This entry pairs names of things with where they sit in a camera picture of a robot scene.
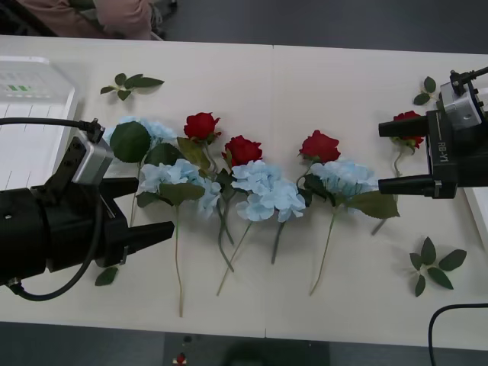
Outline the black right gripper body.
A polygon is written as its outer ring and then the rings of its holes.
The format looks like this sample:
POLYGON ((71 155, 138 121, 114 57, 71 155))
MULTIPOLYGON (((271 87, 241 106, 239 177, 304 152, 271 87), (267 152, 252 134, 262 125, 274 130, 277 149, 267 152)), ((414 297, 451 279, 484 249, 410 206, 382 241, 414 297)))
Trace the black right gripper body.
POLYGON ((429 179, 425 195, 452 199, 458 188, 487 186, 487 126, 454 130, 446 113, 429 111, 429 179))

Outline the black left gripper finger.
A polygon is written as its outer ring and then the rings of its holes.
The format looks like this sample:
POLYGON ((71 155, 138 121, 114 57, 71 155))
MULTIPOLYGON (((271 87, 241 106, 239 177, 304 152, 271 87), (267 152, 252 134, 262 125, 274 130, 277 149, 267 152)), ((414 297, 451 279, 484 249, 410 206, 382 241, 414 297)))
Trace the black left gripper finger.
POLYGON ((124 237, 124 246, 127 247, 127 254, 132 255, 140 250, 171 239, 174 230, 175 224, 172 221, 129 228, 124 237))
POLYGON ((102 197, 115 199, 137 192, 139 180, 130 178, 103 178, 100 184, 102 197))

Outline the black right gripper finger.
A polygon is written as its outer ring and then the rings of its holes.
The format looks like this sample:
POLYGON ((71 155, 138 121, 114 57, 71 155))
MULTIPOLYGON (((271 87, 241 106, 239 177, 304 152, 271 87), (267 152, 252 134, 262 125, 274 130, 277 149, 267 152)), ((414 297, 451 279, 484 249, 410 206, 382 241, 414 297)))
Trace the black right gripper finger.
POLYGON ((433 196, 435 183, 431 175, 411 175, 378 180, 381 194, 433 196))
POLYGON ((429 134, 429 121, 426 116, 392 120, 378 125, 380 137, 406 137, 429 134))

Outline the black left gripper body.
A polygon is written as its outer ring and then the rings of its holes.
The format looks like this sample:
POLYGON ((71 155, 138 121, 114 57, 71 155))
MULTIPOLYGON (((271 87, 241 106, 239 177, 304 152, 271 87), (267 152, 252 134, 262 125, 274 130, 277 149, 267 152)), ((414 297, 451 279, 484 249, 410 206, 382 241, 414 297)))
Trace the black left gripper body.
POLYGON ((71 183, 58 205, 46 207, 49 225, 47 268, 60 271, 83 263, 95 229, 95 206, 101 199, 101 236, 94 260, 102 268, 120 264, 127 255, 127 219, 114 199, 102 197, 100 185, 71 183))

